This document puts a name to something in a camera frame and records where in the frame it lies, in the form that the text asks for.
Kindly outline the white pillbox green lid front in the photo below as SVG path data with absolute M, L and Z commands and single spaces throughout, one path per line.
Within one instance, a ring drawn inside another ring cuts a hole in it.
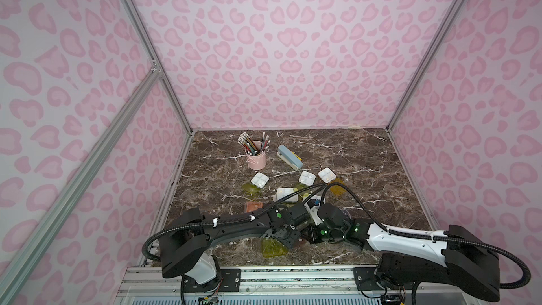
M 273 258 L 285 256 L 289 252 L 288 248 L 276 239 L 262 240 L 262 256 L 264 258 Z

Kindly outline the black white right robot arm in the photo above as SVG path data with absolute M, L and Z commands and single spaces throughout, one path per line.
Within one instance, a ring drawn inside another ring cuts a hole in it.
M 446 231 L 384 229 L 375 221 L 353 219 L 329 203 L 306 204 L 314 223 L 309 241 L 346 244 L 354 251 L 382 254 L 376 275 L 399 285 L 431 282 L 453 285 L 487 301 L 500 300 L 500 269 L 496 252 L 472 233 L 452 225 Z

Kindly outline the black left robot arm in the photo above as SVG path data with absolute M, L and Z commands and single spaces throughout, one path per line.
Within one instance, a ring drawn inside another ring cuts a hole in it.
M 250 213 L 216 216 L 193 208 L 183 213 L 158 239 L 162 277 L 176 278 L 190 271 L 208 249 L 250 237 L 269 237 L 292 248 L 312 222 L 306 206 L 266 205 Z

